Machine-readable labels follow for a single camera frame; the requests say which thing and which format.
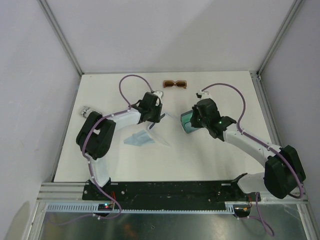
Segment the white frame sunglasses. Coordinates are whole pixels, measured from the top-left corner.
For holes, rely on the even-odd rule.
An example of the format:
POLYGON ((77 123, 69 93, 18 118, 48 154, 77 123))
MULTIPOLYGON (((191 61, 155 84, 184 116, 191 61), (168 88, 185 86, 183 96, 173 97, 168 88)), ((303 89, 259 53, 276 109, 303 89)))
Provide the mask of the white frame sunglasses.
POLYGON ((171 112, 163 112, 159 123, 151 123, 147 127, 148 134, 159 144, 171 147, 183 134, 178 117, 171 112))

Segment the blue glasses case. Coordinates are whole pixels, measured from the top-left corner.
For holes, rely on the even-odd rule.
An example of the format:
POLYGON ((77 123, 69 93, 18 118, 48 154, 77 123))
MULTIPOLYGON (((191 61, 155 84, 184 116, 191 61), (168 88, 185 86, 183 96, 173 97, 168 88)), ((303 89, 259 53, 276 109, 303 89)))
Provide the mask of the blue glasses case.
POLYGON ((187 133, 193 133, 200 128, 201 125, 200 114, 198 110, 190 110, 180 115, 180 122, 183 130, 187 133))

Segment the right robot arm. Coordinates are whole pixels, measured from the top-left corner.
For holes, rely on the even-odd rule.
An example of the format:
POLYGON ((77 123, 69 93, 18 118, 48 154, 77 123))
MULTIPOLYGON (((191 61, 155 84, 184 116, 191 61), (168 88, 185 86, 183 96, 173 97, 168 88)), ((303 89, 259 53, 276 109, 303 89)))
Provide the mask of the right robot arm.
POLYGON ((221 116, 216 103, 202 99, 192 107, 190 124, 193 128, 205 128, 211 137, 231 144, 255 159, 264 168, 263 172, 244 173, 230 188, 231 196, 242 201, 249 193, 269 191, 274 197, 302 198, 305 194, 303 181, 306 174, 297 150, 265 142, 241 129, 238 122, 229 116, 221 116), (299 195, 292 193, 299 189, 299 195))

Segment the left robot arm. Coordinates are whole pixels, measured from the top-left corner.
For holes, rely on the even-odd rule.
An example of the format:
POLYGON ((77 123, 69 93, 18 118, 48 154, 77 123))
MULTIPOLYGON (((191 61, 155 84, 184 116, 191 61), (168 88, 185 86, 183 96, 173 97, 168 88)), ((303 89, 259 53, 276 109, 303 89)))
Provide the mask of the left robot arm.
POLYGON ((159 123, 162 112, 162 91, 146 92, 141 100, 128 109, 102 115, 92 111, 80 129, 76 144, 87 159, 90 180, 95 184, 93 194, 100 200, 110 196, 111 181, 107 170, 106 155, 110 150, 114 133, 125 127, 144 122, 159 123))

